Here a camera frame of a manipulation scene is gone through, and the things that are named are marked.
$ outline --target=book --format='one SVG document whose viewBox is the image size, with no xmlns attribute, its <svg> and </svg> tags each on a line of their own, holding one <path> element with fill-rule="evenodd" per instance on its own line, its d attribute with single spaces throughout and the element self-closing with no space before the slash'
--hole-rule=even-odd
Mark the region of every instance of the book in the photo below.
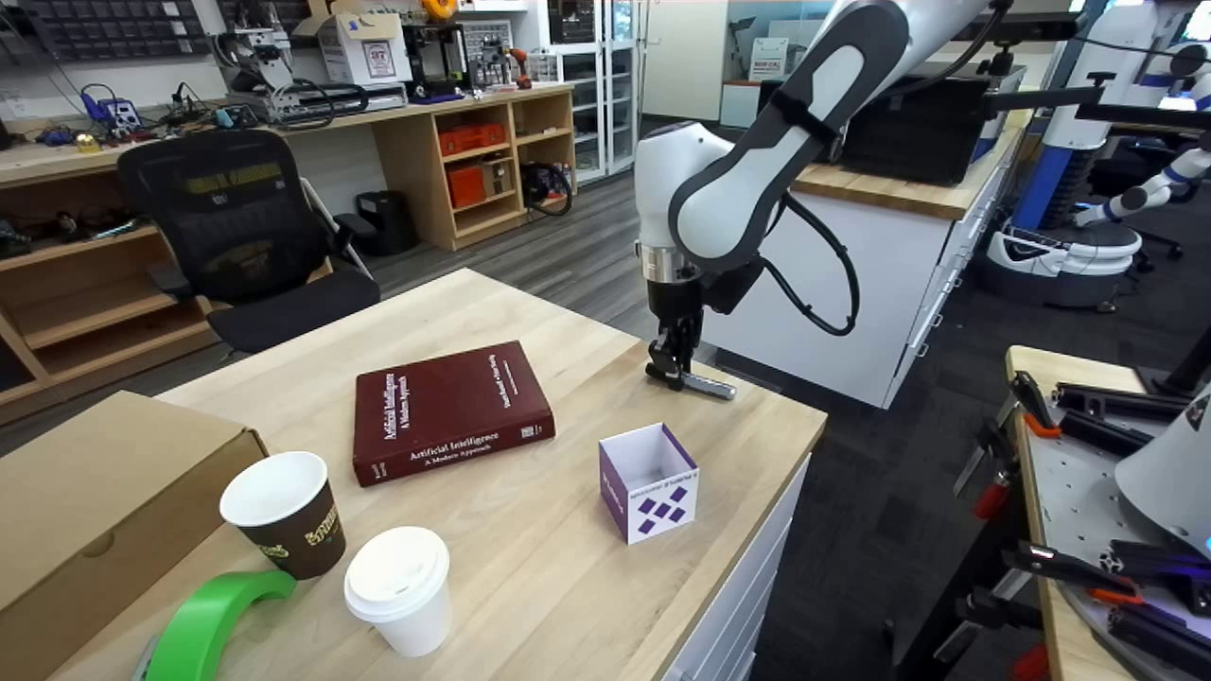
<svg viewBox="0 0 1211 681">
<path fill-rule="evenodd" d="M 520 342 L 357 378 L 354 470 L 363 489 L 552 436 L 558 417 Z"/>
</svg>

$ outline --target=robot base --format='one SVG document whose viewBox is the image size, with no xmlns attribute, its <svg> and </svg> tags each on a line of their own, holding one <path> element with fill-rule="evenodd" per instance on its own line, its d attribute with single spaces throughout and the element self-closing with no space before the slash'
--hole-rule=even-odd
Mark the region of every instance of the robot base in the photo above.
<svg viewBox="0 0 1211 681">
<path fill-rule="evenodd" d="M 1136 291 L 1136 269 L 1102 272 L 1102 276 L 1079 276 L 1079 272 L 1036 276 L 1036 272 L 1003 269 L 988 254 L 976 254 L 972 272 L 988 291 L 998 291 L 1006 301 L 1063 307 L 1063 310 L 1116 310 L 1116 305 Z"/>
</svg>

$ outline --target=red book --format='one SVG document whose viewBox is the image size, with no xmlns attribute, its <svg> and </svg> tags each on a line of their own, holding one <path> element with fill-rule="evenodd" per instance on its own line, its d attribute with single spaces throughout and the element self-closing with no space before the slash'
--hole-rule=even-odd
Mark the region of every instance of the red book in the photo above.
<svg viewBox="0 0 1211 681">
<path fill-rule="evenodd" d="M 354 470 L 363 489 L 552 436 L 558 417 L 520 342 L 357 378 Z"/>
</svg>

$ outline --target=coffee cup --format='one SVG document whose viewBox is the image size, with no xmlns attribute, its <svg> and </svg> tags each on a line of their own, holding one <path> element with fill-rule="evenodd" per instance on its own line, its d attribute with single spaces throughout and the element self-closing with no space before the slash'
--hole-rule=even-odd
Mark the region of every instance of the coffee cup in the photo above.
<svg viewBox="0 0 1211 681">
<path fill-rule="evenodd" d="M 373 539 L 344 572 L 344 606 L 397 656 L 424 659 L 452 635 L 452 552 L 424 525 Z"/>
<path fill-rule="evenodd" d="M 224 489 L 219 516 L 294 578 L 327 576 L 344 552 L 331 467 L 311 450 L 245 467 Z"/>
</svg>

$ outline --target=desk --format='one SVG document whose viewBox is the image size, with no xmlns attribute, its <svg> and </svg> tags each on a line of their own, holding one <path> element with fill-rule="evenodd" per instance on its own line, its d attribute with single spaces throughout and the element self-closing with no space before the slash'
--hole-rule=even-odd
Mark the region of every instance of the desk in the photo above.
<svg viewBox="0 0 1211 681">
<path fill-rule="evenodd" d="M 552 443 L 357 489 L 354 374 L 513 337 L 558 409 Z M 747 381 L 736 381 L 732 405 L 673 395 L 648 381 L 645 364 L 630 335 L 456 272 L 162 395 L 259 427 L 270 450 L 327 453 L 347 534 L 331 576 L 244 622 L 224 675 L 467 681 L 747 669 L 824 412 Z M 701 463 L 701 516 L 630 548 L 598 500 L 598 438 L 653 421 L 669 424 Z M 394 659 L 341 606 L 354 552 L 400 523 L 441 530 L 456 558 L 456 635 L 419 661 Z M 217 530 L 61 679 L 128 679 L 172 611 L 209 576 L 239 567 L 265 562 L 236 530 Z"/>
<path fill-rule="evenodd" d="M 424 243 L 463 250 L 528 220 L 523 162 L 573 162 L 573 89 L 534 89 L 445 107 L 397 107 L 331 129 L 373 129 L 388 190 L 409 200 Z M 452 129 L 494 129 L 494 139 L 452 147 Z M 0 216 L 17 223 L 53 223 L 56 214 L 127 207 L 119 157 L 127 147 L 12 147 L 0 151 Z M 472 204 L 456 204 L 448 173 L 505 167 L 499 190 Z M 0 263 L 0 424 L 138 374 L 162 360 L 214 346 L 204 310 L 162 294 L 151 269 L 172 265 L 158 230 L 127 238 L 47 247 Z"/>
<path fill-rule="evenodd" d="M 1095 364 L 1095 360 L 1061 355 L 1061 352 L 1026 350 L 1026 346 L 1015 346 L 1006 352 L 1006 378 L 1019 371 L 1031 371 L 1036 378 L 1042 395 L 1051 395 L 1056 381 L 1082 381 L 1082 385 L 1106 385 L 1106 390 L 1145 390 L 1136 371 L 1127 371 L 1127 368 Z M 931 617 L 923 622 L 920 635 L 911 639 L 911 648 L 900 659 L 900 679 L 911 679 L 923 669 L 931 679 L 943 679 L 953 665 L 953 659 L 939 661 L 931 656 L 939 653 L 943 635 L 949 635 L 959 630 L 953 597 L 969 596 L 972 586 L 992 586 L 1006 572 L 1003 548 L 1012 548 L 1019 539 L 1048 545 L 1044 523 L 1042 523 L 1044 508 L 1042 508 L 1042 492 L 1036 492 L 1036 467 L 1034 467 L 1031 433 L 1026 433 L 1024 417 L 1012 417 L 1012 433 L 1015 433 L 1015 453 L 1024 467 L 1019 484 L 1015 484 L 1019 492 L 1012 495 L 1006 511 L 998 511 L 996 520 L 983 523 L 972 548 L 967 552 L 967 562 L 949 576 Z M 1034 585 L 1042 592 L 1042 622 L 1044 622 L 1044 639 L 1048 639 L 1051 681 L 1119 681 L 1119 679 L 1127 681 L 1132 675 L 1095 639 L 1095 634 L 1069 606 L 1063 592 L 1051 578 L 1034 578 Z"/>
<path fill-rule="evenodd" d="M 1012 115 L 998 143 L 969 167 L 960 186 L 894 181 L 839 167 L 800 173 L 791 195 L 836 230 L 860 269 L 865 310 L 856 335 L 820 335 L 774 276 L 762 276 L 736 313 L 707 313 L 703 342 L 889 409 L 988 230 L 1026 122 L 1031 115 Z M 844 321 L 853 307 L 844 269 L 800 216 L 786 214 L 762 254 L 820 320 Z"/>
</svg>

